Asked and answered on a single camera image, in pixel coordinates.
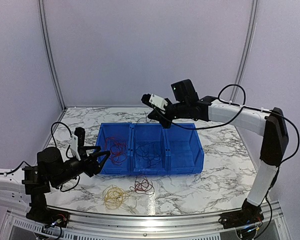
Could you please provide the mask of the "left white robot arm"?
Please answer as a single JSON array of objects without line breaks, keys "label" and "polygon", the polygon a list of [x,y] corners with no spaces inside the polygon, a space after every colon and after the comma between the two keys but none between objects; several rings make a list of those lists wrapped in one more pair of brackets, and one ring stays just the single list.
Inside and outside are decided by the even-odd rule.
[{"label": "left white robot arm", "polygon": [[49,222],[53,212],[45,195],[81,174],[90,178],[99,174],[110,154],[99,146],[84,146],[63,160],[58,148],[48,147],[37,154],[35,166],[22,163],[14,170],[0,169],[0,206],[33,210],[41,222]]}]

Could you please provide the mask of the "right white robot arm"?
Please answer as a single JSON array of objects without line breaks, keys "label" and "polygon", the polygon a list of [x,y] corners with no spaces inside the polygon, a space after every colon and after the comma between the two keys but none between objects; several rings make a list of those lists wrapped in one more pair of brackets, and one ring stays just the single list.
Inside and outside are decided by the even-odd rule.
[{"label": "right white robot arm", "polygon": [[144,94],[143,104],[152,108],[148,118],[158,121],[168,129],[176,119],[202,120],[217,122],[218,126],[233,125],[256,133],[263,137],[260,150],[260,166],[252,188],[238,212],[237,219],[248,224],[257,216],[271,184],[283,162],[288,144],[286,119],[280,108],[256,109],[245,103],[235,104],[221,100],[220,96],[199,98],[191,80],[182,80],[172,84],[176,103],[155,94]]}]

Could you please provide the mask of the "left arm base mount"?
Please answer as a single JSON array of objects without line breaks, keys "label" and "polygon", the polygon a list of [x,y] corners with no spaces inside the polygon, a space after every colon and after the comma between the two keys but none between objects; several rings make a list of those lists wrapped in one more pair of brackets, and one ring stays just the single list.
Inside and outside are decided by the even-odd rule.
[{"label": "left arm base mount", "polygon": [[46,197],[43,193],[32,194],[29,203],[30,210],[26,213],[26,218],[52,226],[53,223],[65,228],[69,220],[69,212],[47,206]]}]

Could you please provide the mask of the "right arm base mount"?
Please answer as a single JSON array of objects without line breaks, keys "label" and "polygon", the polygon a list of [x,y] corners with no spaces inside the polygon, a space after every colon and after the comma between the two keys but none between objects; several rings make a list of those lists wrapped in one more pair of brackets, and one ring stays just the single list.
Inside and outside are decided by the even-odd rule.
[{"label": "right arm base mount", "polygon": [[222,213],[218,222],[224,229],[241,227],[264,220],[260,205],[255,206],[244,200],[241,209]]}]

